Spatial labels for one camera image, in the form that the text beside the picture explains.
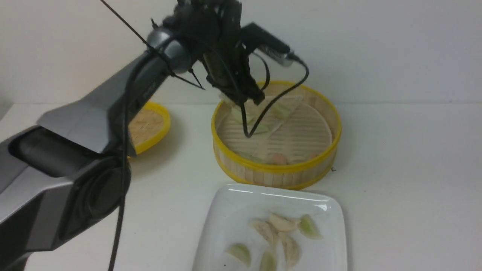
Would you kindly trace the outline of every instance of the table surface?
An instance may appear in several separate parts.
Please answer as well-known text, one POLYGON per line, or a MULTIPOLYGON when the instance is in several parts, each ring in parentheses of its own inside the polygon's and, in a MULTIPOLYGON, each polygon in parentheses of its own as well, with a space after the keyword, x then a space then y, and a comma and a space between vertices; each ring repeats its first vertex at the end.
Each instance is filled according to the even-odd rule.
MULTIPOLYGON (((0 139, 57 106, 13 105, 0 121, 0 139)), ((166 107, 170 132, 131 160, 117 271, 191 270, 211 200, 233 182, 213 155, 215 105, 166 107)), ((348 269, 482 270, 482 104, 338 109, 336 171, 305 190, 340 203, 348 269)), ((26 270, 107 270, 116 218, 114 212, 53 252, 34 253, 26 270)))

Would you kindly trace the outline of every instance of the yellow rim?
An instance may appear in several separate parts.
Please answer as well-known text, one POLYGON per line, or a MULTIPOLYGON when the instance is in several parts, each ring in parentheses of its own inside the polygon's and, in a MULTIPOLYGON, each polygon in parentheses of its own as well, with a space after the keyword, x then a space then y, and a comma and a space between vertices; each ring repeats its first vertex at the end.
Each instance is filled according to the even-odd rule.
POLYGON ((155 136, 135 146, 136 154, 140 154, 146 151, 148 148, 157 144, 164 136, 166 136, 169 128, 171 127, 171 117, 169 116, 169 112, 167 111, 167 109, 163 106, 153 102, 147 102, 144 105, 143 109, 151 110, 161 115, 164 121, 164 125, 162 126, 159 133, 157 133, 155 136))
MULTIPOLYGON (((293 83, 289 82, 289 81, 272 81, 271 83, 273 83, 273 84, 284 84, 284 85, 287 85, 287 86, 293 85, 293 83)), ((321 95, 319 92, 317 92, 317 91, 315 91, 315 90, 313 90, 313 89, 311 89, 307 86, 301 85, 300 87, 303 88, 304 90, 307 90, 307 91, 310 91, 310 92, 314 93, 315 95, 317 95, 321 99, 323 99, 325 102, 327 102, 330 105, 331 109, 335 112, 335 115, 336 115, 336 122, 337 122, 337 125, 338 125, 338 133, 336 134, 336 136, 333 140, 333 143, 322 154, 320 154, 317 157, 315 157, 311 160, 308 160, 306 162, 299 163, 299 164, 292 164, 292 165, 261 164, 261 163, 256 163, 256 162, 253 162, 251 160, 248 160, 246 158, 243 158, 243 157, 237 155, 236 153, 231 151, 226 145, 224 145, 224 143, 221 141, 221 139, 217 135, 216 126, 214 124, 214 120, 216 119, 217 112, 218 112, 219 108, 221 108, 221 105, 223 104, 223 102, 220 102, 217 105, 216 110, 214 111, 213 117, 211 119, 211 133, 213 134, 214 143, 219 147, 219 149, 227 157, 229 157, 231 160, 235 161, 236 163, 238 163, 240 165, 243 165, 245 167, 251 168, 251 169, 255 169, 255 170, 258 170, 258 171, 264 171, 264 172, 270 172, 270 173, 291 173, 291 172, 303 171, 303 170, 312 168, 312 167, 318 165, 319 163, 321 163, 322 161, 326 160, 326 158, 328 156, 330 156, 332 154, 332 152, 336 149, 336 146, 338 145, 338 142, 340 141, 340 137, 341 137, 340 115, 338 114, 338 110, 336 110, 336 107, 325 96, 321 95)))
MULTIPOLYGON (((245 179, 242 179, 236 175, 234 175, 230 170, 228 170, 224 165, 223 163, 221 163, 221 160, 219 159, 219 155, 217 155, 217 153, 215 152, 214 153, 214 156, 216 157, 216 161, 217 161, 217 164, 219 165, 219 167, 224 171, 224 173, 226 173, 226 175, 228 175, 231 179, 233 179, 234 181, 238 182, 238 183, 242 183, 242 184, 252 184, 252 185, 257 185, 255 183, 251 183, 251 182, 248 182, 246 181, 245 179)), ((334 159, 331 161, 330 165, 321 173, 319 174, 318 176, 316 176, 314 179, 306 182, 306 183, 302 183, 302 184, 299 184, 299 185, 294 185, 294 186, 286 186, 286 187, 280 187, 280 188, 283 188, 283 189, 290 189, 290 190, 301 190, 301 189, 304 189, 304 188, 307 188, 309 186, 312 186, 314 185, 316 182, 318 182, 319 180, 321 180, 321 178, 325 177, 326 174, 328 174, 328 172, 331 170, 332 166, 333 166, 333 161, 335 161, 334 159)))

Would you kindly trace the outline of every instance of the bamboo steamer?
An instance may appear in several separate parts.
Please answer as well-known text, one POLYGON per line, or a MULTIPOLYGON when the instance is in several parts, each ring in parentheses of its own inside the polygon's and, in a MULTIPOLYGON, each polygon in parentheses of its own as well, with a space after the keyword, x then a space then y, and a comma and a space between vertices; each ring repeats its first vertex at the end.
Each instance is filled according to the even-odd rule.
POLYGON ((147 102, 129 124, 136 154, 157 144, 169 131, 171 118, 163 106, 147 102))
MULTIPOLYGON (((276 96, 291 85, 291 82, 274 81, 265 95, 276 96)), ((218 104, 211 121, 214 154, 221 169, 233 180, 300 190, 319 181, 332 168, 341 137, 341 120, 335 106, 306 86, 294 89, 285 97, 299 97, 299 105, 274 133, 257 140, 247 139, 241 125, 230 119, 231 105, 218 104), (274 151, 281 152, 291 163, 255 162, 239 155, 240 150, 255 151, 264 157, 274 151)))

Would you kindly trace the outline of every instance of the robotic arm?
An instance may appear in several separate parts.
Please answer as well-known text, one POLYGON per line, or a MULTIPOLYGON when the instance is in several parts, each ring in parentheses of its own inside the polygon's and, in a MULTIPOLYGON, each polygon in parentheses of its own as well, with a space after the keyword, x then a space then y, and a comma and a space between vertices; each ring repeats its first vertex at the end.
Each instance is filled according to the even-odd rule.
MULTIPOLYGON (((240 18, 237 0, 178 0, 147 38, 156 52, 0 143, 0 271, 22 270, 31 253, 58 248, 118 207, 125 95, 130 122, 168 76, 201 61, 208 81, 236 104, 263 101, 249 54, 260 49, 289 66, 291 50, 254 23, 241 28, 240 18)), ((135 156, 132 144, 128 154, 135 156)))

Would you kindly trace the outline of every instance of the white plate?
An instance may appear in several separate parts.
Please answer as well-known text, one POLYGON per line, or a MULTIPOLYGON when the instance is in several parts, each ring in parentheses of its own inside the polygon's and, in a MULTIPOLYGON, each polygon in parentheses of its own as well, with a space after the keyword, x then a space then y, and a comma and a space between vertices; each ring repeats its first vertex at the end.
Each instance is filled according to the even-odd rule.
MULTIPOLYGON (((345 223, 340 205, 332 198, 299 191, 231 184, 216 193, 199 240, 193 271, 258 271, 268 243, 251 227, 253 219, 267 220, 270 213, 286 217, 310 215, 323 240, 311 240, 298 230, 291 236, 301 247, 301 259, 292 271, 347 271, 345 223), (245 244, 250 268, 224 251, 245 244)), ((281 243, 277 244, 278 271, 285 270, 281 243)))

